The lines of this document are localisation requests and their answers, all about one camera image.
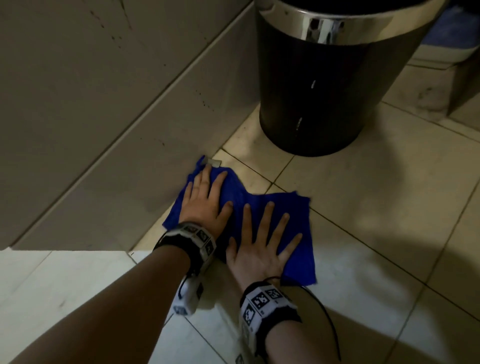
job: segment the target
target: trash can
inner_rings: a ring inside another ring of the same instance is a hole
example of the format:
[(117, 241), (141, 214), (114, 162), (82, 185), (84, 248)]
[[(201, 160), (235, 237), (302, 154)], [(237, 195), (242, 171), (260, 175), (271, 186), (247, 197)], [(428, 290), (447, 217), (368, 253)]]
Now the trash can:
[(348, 146), (446, 0), (255, 0), (260, 125), (279, 148)]

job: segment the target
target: microfiber cloth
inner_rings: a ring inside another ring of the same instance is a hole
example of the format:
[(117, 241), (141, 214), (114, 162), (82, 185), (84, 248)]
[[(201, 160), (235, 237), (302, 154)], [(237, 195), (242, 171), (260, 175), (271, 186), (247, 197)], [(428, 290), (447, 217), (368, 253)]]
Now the microfiber cloth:
[[(187, 178), (188, 182), (193, 182), (195, 176), (203, 170), (202, 163), (204, 157), (196, 164), (196, 168)], [(217, 250), (215, 252), (217, 258), (225, 263), (225, 250), (228, 245), (230, 236), (233, 236), (239, 245), (241, 242), (241, 226), (243, 218), (243, 206), (250, 204), (252, 210), (252, 227), (253, 227), (253, 241), (255, 241), (258, 226), (262, 219), (264, 209), (269, 201), (275, 203), (275, 208), (272, 214), (272, 223), (270, 226), (269, 237), (275, 227), (278, 225), (280, 218), (284, 213), (290, 214), (290, 220), (283, 233), (280, 245), (278, 246), (278, 253), (280, 253), (290, 241), (298, 233), (302, 233), (303, 237), (300, 244), (297, 246), (290, 259), (288, 260), (282, 275), (283, 284), (297, 285), (301, 284), (307, 286), (316, 282), (315, 278), (315, 261), (313, 259), (312, 233), (310, 231), (309, 222), (309, 204), (308, 197), (299, 196), (296, 192), (291, 193), (277, 193), (277, 194), (250, 194), (247, 192), (243, 184), (235, 172), (230, 168), (218, 167), (212, 168), (210, 174), (210, 183), (223, 171), (228, 171), (228, 175), (222, 185), (220, 194), (220, 208), (227, 202), (233, 202), (233, 214), (228, 220), (228, 224), (223, 233), (217, 239)], [(163, 223), (167, 229), (173, 229), (178, 225), (183, 194), (185, 193), (186, 185), (178, 195), (170, 214)]]

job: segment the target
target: wristband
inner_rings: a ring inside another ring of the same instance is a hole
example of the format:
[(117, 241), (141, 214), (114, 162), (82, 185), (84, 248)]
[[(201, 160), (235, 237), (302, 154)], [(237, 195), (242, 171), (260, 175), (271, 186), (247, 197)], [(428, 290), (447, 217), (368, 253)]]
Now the wristband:
[(250, 351), (267, 358), (265, 339), (282, 321), (301, 322), (297, 306), (279, 289), (267, 282), (251, 284), (240, 302), (240, 331)]
[(215, 239), (207, 229), (192, 222), (184, 222), (167, 231), (156, 243), (155, 248), (173, 245), (183, 249), (190, 258), (190, 269), (187, 276), (197, 276), (216, 249)]

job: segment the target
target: right hand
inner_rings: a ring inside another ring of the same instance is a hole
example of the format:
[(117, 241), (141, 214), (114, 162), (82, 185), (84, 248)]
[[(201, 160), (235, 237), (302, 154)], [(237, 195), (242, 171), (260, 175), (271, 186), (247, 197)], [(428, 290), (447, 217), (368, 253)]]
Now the right hand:
[(252, 212), (249, 204), (243, 207), (241, 244), (238, 252), (235, 239), (230, 238), (227, 248), (227, 265), (242, 292), (254, 282), (268, 277), (280, 277), (285, 264), (302, 239), (302, 234), (296, 235), (279, 255), (276, 254), (290, 216), (283, 215), (270, 241), (267, 242), (274, 206), (275, 204), (270, 201), (265, 207), (255, 243), (252, 243)]

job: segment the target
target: tile floor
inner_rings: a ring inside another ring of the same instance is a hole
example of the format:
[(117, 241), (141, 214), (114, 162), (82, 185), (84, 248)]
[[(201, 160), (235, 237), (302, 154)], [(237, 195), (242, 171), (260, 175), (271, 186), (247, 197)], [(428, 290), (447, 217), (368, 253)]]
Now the tile floor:
[[(312, 199), (318, 284), (311, 290), (331, 313), (344, 363), (477, 363), (480, 137), (450, 119), (434, 123), (401, 108), (382, 103), (354, 143), (319, 158), (275, 147), (257, 108), (214, 158), (251, 193), (297, 190)], [(167, 214), (130, 257), (1, 252), (0, 362), (147, 256)], [(316, 303), (296, 288), (287, 291), (313, 340), (333, 352)], [(247, 356), (236, 329), (239, 297), (215, 261), (199, 310), (169, 315), (150, 362), (234, 364), (240, 353)]]

